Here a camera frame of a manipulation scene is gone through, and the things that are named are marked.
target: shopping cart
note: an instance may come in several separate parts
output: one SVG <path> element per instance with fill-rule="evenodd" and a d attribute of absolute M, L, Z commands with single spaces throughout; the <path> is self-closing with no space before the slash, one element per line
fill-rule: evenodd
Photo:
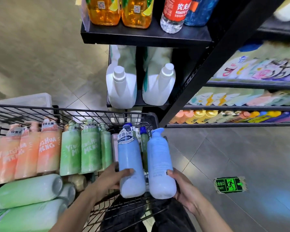
<path fill-rule="evenodd" d="M 149 137 L 151 130 L 159 127 L 154 113 L 0 105 L 0 136 L 7 133 L 10 124 L 24 124 L 24 121 L 28 120 L 42 123 L 44 117 L 51 116 L 58 118 L 58 126 L 61 129 L 70 120 L 80 123 L 83 127 L 81 121 L 89 118 L 98 123 L 105 123 L 111 133 L 119 133 L 126 122 L 132 123 L 135 127 L 145 126 Z M 148 177 L 146 174 L 144 177 L 148 189 Z M 169 200 L 154 199 L 149 192 L 140 197 L 123 199 L 119 190 L 110 190 L 94 206 L 83 231 L 123 231 L 166 210 L 168 204 Z"/>

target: blue bottle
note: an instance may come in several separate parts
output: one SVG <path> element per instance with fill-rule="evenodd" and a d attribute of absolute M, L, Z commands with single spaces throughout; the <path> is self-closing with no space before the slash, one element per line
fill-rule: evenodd
<path fill-rule="evenodd" d="M 145 177 L 139 142 L 133 137 L 132 124 L 127 123 L 118 134 L 119 170 L 134 169 L 131 176 L 120 180 L 120 194 L 124 198 L 137 197 L 145 193 Z"/>
<path fill-rule="evenodd" d="M 173 170 L 168 142 L 161 136 L 164 128 L 152 131 L 147 143 L 149 192 L 156 199 L 169 199 L 176 194 L 176 183 L 167 175 Z"/>
<path fill-rule="evenodd" d="M 206 25 L 219 0 L 192 0 L 184 24 L 187 26 Z"/>

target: pale green bottle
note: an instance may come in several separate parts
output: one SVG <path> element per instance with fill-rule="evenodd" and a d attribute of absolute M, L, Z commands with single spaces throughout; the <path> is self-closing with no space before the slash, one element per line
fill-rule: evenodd
<path fill-rule="evenodd" d="M 72 175 L 81 172 L 81 127 L 73 120 L 68 130 L 62 133 L 60 175 Z"/>
<path fill-rule="evenodd" d="M 102 168 L 99 128 L 93 119 L 82 120 L 82 164 L 81 173 L 91 173 Z"/>
<path fill-rule="evenodd" d="M 106 130 L 105 123 L 100 123 L 100 128 L 102 170 L 105 170 L 113 162 L 112 141 L 111 133 Z"/>

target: barcode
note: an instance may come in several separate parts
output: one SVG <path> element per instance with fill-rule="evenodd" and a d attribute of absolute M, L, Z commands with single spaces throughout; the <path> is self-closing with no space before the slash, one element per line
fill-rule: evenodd
<path fill-rule="evenodd" d="M 141 6 L 140 5 L 135 5 L 134 6 L 134 13 L 140 13 L 141 12 Z"/>
<path fill-rule="evenodd" d="M 98 8 L 99 8 L 99 9 L 104 9 L 104 10 L 105 10 L 105 4 L 104 4 L 104 1 L 98 1 Z"/>

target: right hand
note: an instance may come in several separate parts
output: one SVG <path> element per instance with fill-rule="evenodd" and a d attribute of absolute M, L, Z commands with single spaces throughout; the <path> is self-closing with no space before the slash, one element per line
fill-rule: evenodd
<path fill-rule="evenodd" d="M 168 175 L 175 179 L 178 183 L 179 189 L 177 189 L 174 198 L 184 205 L 191 213 L 196 213 L 196 197 L 199 195 L 199 190 L 193 186 L 191 181 L 176 168 L 172 170 L 168 169 Z"/>

